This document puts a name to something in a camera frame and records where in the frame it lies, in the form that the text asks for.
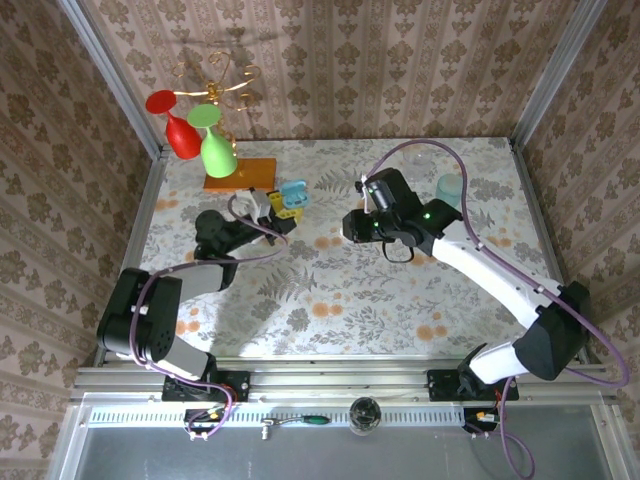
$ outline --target small yellow object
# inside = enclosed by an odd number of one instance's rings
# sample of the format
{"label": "small yellow object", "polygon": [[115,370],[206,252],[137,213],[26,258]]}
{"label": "small yellow object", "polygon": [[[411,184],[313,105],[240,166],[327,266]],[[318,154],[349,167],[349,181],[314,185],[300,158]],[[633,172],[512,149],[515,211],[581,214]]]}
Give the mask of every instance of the small yellow object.
{"label": "small yellow object", "polygon": [[296,219],[296,223],[300,223],[300,220],[302,220],[302,216],[304,215],[304,208],[285,208],[282,204],[282,194],[280,192],[270,193],[269,201],[271,202],[271,206],[276,212],[276,216],[278,218],[282,218],[284,220],[286,218],[294,217]]}

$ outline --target orange wooden base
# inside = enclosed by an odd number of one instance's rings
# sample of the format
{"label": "orange wooden base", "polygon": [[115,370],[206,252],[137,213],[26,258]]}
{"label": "orange wooden base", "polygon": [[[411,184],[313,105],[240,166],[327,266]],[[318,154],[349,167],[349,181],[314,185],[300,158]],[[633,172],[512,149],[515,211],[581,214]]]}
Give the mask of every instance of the orange wooden base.
{"label": "orange wooden base", "polygon": [[250,187],[256,190],[272,192],[276,182],[275,158],[239,158],[238,168],[228,177],[213,178],[207,175],[204,179],[205,192],[235,192],[247,190]]}

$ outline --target green screwdriver handle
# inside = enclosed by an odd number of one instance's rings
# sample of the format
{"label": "green screwdriver handle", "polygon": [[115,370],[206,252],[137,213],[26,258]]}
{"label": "green screwdriver handle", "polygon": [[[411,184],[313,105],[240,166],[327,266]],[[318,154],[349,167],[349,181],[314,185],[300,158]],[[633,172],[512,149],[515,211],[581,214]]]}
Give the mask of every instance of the green screwdriver handle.
{"label": "green screwdriver handle", "polygon": [[331,419],[329,417],[323,417],[322,415],[303,415],[302,423],[326,425],[327,423],[331,423]]}

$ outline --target floral tablecloth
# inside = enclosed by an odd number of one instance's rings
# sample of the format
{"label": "floral tablecloth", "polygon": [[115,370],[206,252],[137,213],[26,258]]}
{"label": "floral tablecloth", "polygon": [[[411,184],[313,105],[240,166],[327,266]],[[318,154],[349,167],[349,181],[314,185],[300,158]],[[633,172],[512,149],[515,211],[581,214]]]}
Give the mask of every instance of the floral tablecloth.
{"label": "floral tablecloth", "polygon": [[[183,304],[177,333],[216,355],[426,354],[460,357],[485,341],[513,338],[515,319],[451,267],[416,254],[391,264],[380,247],[354,245],[340,235],[343,216],[361,205],[353,183],[401,140],[269,141],[239,144],[241,157],[277,158],[277,184],[303,178],[311,205],[290,234],[287,253],[270,263],[245,264],[219,293]],[[533,271],[547,274],[514,159],[506,139],[448,139],[469,170],[469,209],[481,236]],[[395,154],[421,199],[457,164],[435,147]],[[142,259],[157,270],[193,258],[196,216],[228,195],[202,190],[199,159],[172,156],[167,165]],[[265,254],[265,241],[236,257]],[[405,251],[390,255],[406,254]]]}

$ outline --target wall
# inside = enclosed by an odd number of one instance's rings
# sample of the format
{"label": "wall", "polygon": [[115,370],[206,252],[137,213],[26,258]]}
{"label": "wall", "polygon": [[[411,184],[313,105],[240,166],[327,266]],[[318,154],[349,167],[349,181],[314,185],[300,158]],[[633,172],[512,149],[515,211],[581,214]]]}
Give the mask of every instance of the wall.
{"label": "wall", "polygon": [[[84,0],[140,105],[179,62],[262,68],[238,138],[508,136],[577,2]],[[174,113],[194,105],[181,100]],[[155,119],[162,138],[165,118]]]}
{"label": "wall", "polygon": [[55,2],[0,4],[0,478],[41,478],[149,159]]}
{"label": "wall", "polygon": [[589,286],[633,373],[619,396],[638,451],[639,132],[640,2],[610,0],[525,153],[566,278]]}

